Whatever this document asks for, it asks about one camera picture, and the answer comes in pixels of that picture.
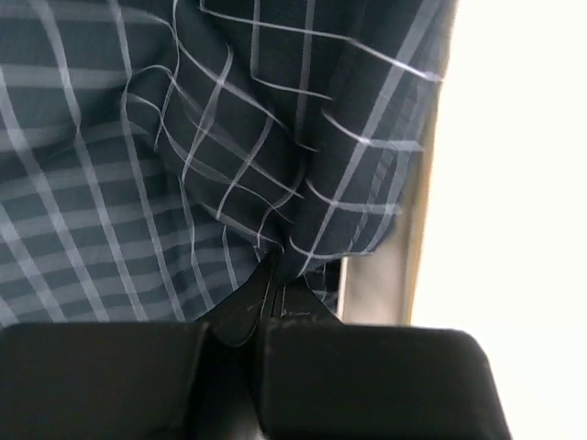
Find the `black plastic part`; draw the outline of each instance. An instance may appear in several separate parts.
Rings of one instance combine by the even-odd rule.
[[[272,268],[193,324],[6,329],[0,439],[511,438],[470,336],[343,325]]]

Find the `white surface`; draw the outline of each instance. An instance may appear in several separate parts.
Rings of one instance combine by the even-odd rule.
[[[414,325],[476,336],[515,440],[587,439],[587,4],[461,0]]]

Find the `checkered cloth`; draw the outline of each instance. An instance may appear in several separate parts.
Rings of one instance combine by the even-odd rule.
[[[453,10],[2,0],[0,326],[193,320],[268,252],[335,301],[400,213]]]

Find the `shirt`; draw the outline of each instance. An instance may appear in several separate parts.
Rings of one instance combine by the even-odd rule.
[[[191,321],[393,230],[444,0],[4,0],[0,326]]]

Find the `folded fabric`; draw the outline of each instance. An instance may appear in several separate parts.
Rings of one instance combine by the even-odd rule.
[[[3,0],[0,326],[193,320],[392,231],[454,1]]]

